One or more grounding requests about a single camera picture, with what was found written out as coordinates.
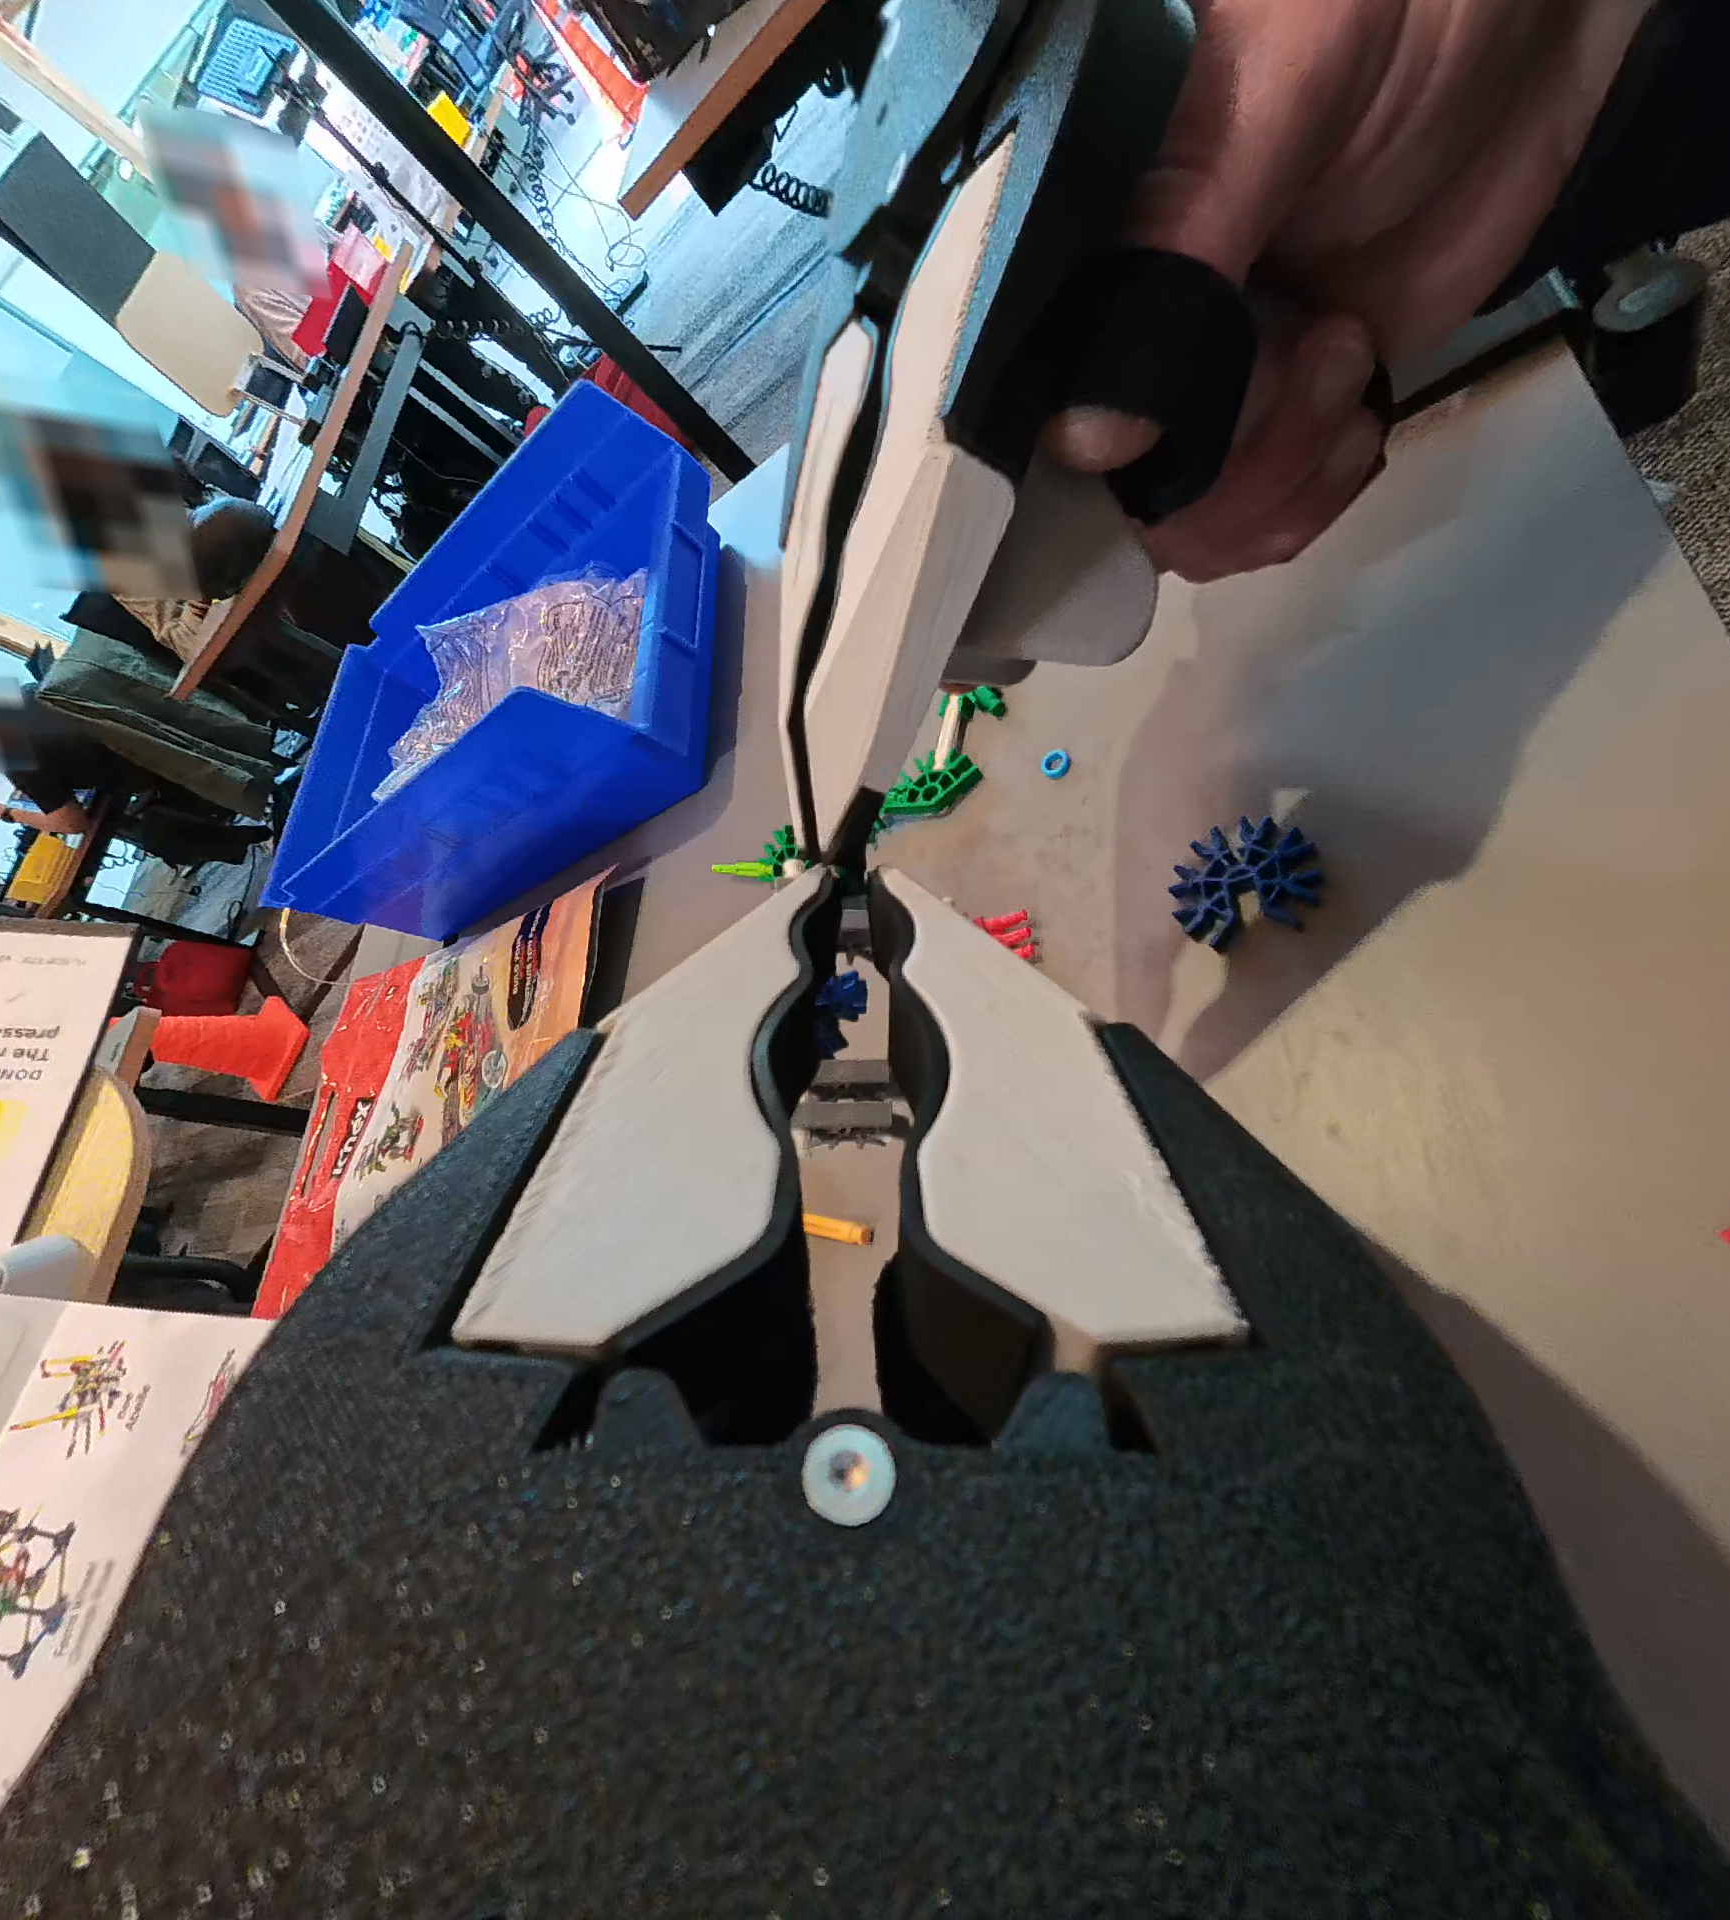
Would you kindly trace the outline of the grey chair base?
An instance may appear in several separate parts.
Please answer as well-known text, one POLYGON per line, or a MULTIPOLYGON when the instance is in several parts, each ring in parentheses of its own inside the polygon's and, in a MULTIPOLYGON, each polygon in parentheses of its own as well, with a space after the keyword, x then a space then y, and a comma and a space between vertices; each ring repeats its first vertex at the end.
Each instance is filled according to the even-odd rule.
POLYGON ((1582 279, 1549 270, 1387 375, 1385 419, 1425 411, 1553 341, 1563 344, 1619 440, 1673 417, 1696 394, 1708 268, 1663 246, 1582 279))

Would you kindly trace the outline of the black metal pole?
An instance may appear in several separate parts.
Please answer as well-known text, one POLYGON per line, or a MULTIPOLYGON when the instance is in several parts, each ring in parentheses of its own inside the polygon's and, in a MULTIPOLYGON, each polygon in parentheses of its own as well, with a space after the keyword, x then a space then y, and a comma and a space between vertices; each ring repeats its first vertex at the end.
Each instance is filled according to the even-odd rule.
POLYGON ((700 457, 729 482, 755 469, 750 453, 712 419, 660 355, 646 346, 556 243, 464 151, 412 93, 373 58, 322 1, 271 1, 291 36, 398 140, 432 180, 456 199, 527 275, 549 294, 582 334, 649 397, 691 441, 700 457))

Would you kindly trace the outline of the white desk stand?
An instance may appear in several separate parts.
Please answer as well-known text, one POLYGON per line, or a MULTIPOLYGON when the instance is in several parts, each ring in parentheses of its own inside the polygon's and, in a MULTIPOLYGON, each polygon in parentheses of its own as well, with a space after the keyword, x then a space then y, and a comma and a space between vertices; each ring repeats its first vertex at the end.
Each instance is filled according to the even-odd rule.
POLYGON ((91 1250, 67 1233, 48 1233, 0 1251, 0 1300, 106 1304, 91 1250))

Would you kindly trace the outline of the wooden chair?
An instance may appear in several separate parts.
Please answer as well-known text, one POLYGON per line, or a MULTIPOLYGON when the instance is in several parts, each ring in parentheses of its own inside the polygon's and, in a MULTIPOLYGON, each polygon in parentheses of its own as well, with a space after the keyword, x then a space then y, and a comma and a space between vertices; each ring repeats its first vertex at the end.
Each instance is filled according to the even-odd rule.
POLYGON ((20 1241, 71 1236, 97 1262, 106 1301, 140 1221, 151 1171, 148 1118, 129 1084, 89 1067, 20 1241))

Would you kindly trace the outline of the blue storage bin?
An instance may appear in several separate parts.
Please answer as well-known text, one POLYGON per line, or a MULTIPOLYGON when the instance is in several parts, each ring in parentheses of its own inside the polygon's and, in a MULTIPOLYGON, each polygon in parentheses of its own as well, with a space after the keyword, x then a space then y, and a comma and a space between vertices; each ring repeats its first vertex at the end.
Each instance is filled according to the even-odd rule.
POLYGON ((448 939, 704 786, 722 544, 704 465, 580 382, 344 652, 261 901, 448 939), (598 567, 648 570, 628 719, 517 690, 386 799, 438 690, 418 627, 598 567))

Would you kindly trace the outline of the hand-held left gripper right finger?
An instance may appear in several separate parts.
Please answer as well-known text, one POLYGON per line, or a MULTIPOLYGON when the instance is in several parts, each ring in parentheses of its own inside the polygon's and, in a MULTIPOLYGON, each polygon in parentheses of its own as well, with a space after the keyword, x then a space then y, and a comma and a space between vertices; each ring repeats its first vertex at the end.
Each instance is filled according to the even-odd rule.
POLYGON ((868 883, 909 1110, 899 1254, 920 1349, 1021 1376, 1235 1347, 1248 1320, 1092 1011, 894 868, 868 883))

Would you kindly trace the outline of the blue snowflake connector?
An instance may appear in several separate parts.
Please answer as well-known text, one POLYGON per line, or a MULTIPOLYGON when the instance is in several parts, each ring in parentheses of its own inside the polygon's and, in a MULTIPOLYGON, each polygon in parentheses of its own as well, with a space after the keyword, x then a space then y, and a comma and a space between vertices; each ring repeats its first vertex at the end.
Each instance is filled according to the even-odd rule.
POLYGON ((1231 944, 1248 903, 1258 919, 1299 932, 1305 907, 1321 899, 1315 841, 1274 818, 1240 815, 1235 828, 1212 828, 1193 840, 1189 853, 1167 887, 1171 917, 1187 939, 1212 950, 1231 944))

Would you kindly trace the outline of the toy instruction sheet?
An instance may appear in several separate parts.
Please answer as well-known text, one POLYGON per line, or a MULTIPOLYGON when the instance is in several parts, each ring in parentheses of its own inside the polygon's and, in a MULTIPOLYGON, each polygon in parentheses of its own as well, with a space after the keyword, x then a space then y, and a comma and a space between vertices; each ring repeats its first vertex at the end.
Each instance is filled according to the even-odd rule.
POLYGON ((244 1316, 0 1295, 0 1810, 271 1329, 244 1316))

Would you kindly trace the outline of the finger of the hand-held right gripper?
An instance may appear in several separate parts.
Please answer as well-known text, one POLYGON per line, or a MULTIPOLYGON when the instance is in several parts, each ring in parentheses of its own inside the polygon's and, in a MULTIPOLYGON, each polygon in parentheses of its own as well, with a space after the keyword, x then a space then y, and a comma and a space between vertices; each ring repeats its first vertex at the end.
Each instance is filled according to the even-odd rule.
POLYGON ((812 794, 807 696, 835 598, 838 570, 875 427, 877 331, 851 317, 828 344, 810 394, 810 409, 788 500, 778 602, 778 743, 797 858, 824 856, 824 832, 812 794))
POLYGON ((899 777, 1016 508, 1018 484, 944 423, 1016 148, 1001 135, 954 187, 890 324, 870 462, 802 696, 802 841, 824 861, 858 834, 853 803, 899 777))

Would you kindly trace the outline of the orange toy package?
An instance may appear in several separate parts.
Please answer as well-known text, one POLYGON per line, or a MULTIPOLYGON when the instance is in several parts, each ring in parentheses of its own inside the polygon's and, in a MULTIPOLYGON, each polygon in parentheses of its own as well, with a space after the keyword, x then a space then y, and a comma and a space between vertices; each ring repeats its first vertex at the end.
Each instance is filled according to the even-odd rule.
POLYGON ((377 1208, 580 1026, 603 887, 355 977, 252 1304, 273 1321, 377 1208))

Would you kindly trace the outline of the clear plastic bag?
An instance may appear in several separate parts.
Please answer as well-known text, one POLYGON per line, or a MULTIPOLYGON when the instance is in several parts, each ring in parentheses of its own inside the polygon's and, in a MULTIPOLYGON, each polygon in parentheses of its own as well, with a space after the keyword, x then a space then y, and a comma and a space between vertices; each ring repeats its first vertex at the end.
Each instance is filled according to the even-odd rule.
POLYGON ((422 623, 436 691, 391 743, 372 799, 400 791, 516 691, 630 719, 648 584, 646 567, 586 567, 422 623))

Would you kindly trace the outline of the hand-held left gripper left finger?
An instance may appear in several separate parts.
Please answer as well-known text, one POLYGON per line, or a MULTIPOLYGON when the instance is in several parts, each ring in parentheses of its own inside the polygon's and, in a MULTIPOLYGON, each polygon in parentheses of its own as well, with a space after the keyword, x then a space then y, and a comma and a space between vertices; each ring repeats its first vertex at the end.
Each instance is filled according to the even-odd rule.
POLYGON ((782 1174, 759 1028, 800 989, 805 870, 598 1026, 564 1116, 468 1288, 464 1347, 619 1353, 758 1246, 782 1174))

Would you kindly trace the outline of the orange traffic cone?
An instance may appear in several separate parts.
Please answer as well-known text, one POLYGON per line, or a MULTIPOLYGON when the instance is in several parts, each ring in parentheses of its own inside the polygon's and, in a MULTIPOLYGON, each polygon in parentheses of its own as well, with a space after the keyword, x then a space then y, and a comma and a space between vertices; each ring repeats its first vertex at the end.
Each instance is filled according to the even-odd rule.
POLYGON ((253 1014, 161 1014, 148 1052, 160 1064, 244 1081, 257 1099, 276 1101, 308 1039, 309 1028, 293 1007, 267 996, 253 1014))

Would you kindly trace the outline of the person's right hand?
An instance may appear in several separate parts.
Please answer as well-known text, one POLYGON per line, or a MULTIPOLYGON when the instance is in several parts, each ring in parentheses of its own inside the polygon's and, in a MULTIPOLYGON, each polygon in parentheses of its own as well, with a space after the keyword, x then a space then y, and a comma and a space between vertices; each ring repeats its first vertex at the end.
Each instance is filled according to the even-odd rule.
POLYGON ((1584 154, 1646 1, 1215 1, 1120 240, 1261 296, 1215 484, 1145 528, 1191 584, 1286 563, 1383 464, 1377 363, 1439 348, 1584 154))

